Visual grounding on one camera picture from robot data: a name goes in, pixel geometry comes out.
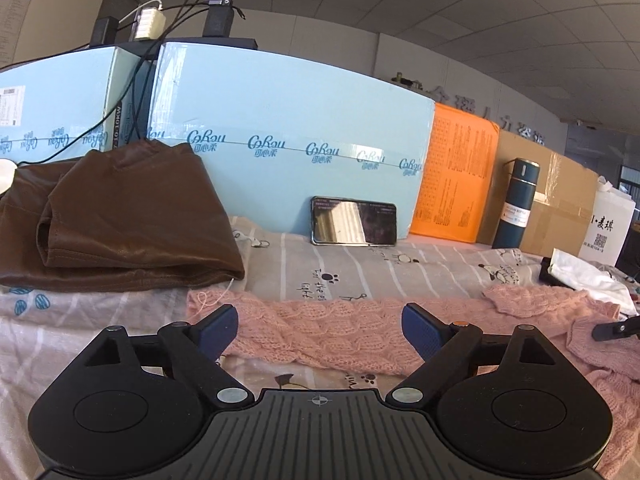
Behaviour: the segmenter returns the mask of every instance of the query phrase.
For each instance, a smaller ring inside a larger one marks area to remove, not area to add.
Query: dark teal bottle
[[[515,159],[492,248],[511,249],[520,246],[539,175],[540,166],[537,163],[524,158]]]

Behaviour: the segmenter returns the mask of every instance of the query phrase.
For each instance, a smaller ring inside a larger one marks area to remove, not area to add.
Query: orange package
[[[410,232],[476,241],[499,135],[497,124],[436,103]]]

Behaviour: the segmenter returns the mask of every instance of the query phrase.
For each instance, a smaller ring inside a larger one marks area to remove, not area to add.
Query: pink knit sweater
[[[219,296],[219,288],[190,292],[191,320],[216,309]],[[614,428],[598,471],[612,478],[638,442],[640,384],[633,380],[640,379],[640,340],[596,343],[591,329],[596,322],[615,319],[619,307],[563,287],[498,285],[484,296],[480,300],[262,301],[247,292],[227,292],[223,303],[236,307],[240,327],[225,354],[407,376],[422,364],[399,323],[402,307],[410,301],[445,323],[465,320],[485,333],[511,334],[526,319],[558,346],[607,401]]]

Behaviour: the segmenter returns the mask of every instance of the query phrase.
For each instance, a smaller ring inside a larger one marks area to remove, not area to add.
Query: folded brown fabric
[[[243,279],[190,145],[156,140],[26,166],[0,200],[0,284],[123,292]]]

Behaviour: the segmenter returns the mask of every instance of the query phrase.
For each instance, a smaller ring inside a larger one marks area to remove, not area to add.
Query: phone screen
[[[316,244],[392,246],[398,240],[393,204],[316,196],[311,215]]]

